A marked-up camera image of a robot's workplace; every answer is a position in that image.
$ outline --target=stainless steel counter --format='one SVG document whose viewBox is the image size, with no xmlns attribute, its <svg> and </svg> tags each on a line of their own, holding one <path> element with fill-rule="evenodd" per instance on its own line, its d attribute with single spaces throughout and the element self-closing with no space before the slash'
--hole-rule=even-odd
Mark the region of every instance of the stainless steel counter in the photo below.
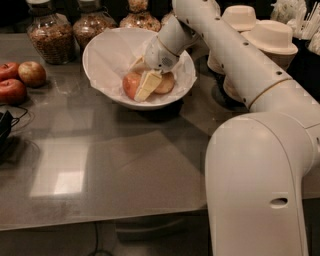
<svg viewBox="0 0 320 256">
<path fill-rule="evenodd" d="M 206 146 L 233 115 L 212 98 L 206 49 L 194 51 L 198 80 L 190 93 L 150 112 L 126 109 L 91 88 L 80 56 L 46 64 L 25 34 L 0 35 L 0 49 L 0 63 L 35 60 L 48 75 L 45 86 L 28 89 L 21 105 L 28 114 L 2 148 L 1 230 L 206 207 Z"/>
</svg>

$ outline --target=jar of nuts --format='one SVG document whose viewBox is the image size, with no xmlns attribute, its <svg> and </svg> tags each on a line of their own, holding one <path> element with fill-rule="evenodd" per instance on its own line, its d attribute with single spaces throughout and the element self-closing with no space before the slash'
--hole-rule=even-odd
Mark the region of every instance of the jar of nuts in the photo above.
<svg viewBox="0 0 320 256">
<path fill-rule="evenodd" d="M 129 13 L 120 21 L 122 28 L 143 28 L 158 32 L 160 21 L 148 11 L 148 0 L 128 0 Z"/>
<path fill-rule="evenodd" d="M 51 0 L 27 0 L 32 24 L 27 34 L 40 56 L 49 64 L 65 64 L 75 58 L 71 24 L 58 16 Z"/>
<path fill-rule="evenodd" d="M 100 0 L 78 0 L 81 17 L 73 25 L 73 32 L 83 51 L 92 38 L 106 28 L 116 28 L 117 23 L 110 17 Z"/>
</svg>

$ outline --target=gray table surface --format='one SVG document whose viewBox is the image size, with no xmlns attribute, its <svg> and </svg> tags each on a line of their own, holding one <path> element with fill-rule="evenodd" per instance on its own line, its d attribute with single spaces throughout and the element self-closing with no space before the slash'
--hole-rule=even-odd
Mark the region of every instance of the gray table surface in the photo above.
<svg viewBox="0 0 320 256">
<path fill-rule="evenodd" d="M 225 120 L 246 112 L 217 101 L 206 53 L 194 47 L 198 79 L 182 100 L 142 112 L 93 89 L 80 54 L 49 65 L 26 34 L 0 34 L 0 63 L 35 60 L 47 71 L 45 86 L 28 89 L 21 105 L 28 114 L 0 155 L 0 230 L 206 208 L 208 141 Z"/>
</svg>

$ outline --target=metal table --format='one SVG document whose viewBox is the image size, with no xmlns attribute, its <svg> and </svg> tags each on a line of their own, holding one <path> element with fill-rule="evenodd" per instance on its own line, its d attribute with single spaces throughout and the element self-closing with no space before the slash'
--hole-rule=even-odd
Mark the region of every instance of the metal table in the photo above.
<svg viewBox="0 0 320 256">
<path fill-rule="evenodd" d="M 0 35 L 0 49 L 0 63 L 35 60 L 48 75 L 45 86 L 28 88 L 21 105 L 28 114 L 2 148 L 0 230 L 206 208 L 208 141 L 245 110 L 216 100 L 203 45 L 191 54 L 198 79 L 188 95 L 146 112 L 93 89 L 80 55 L 66 65 L 46 64 L 26 34 Z M 15 117 L 23 113 L 8 106 L 0 111 L 6 109 Z"/>
</svg>

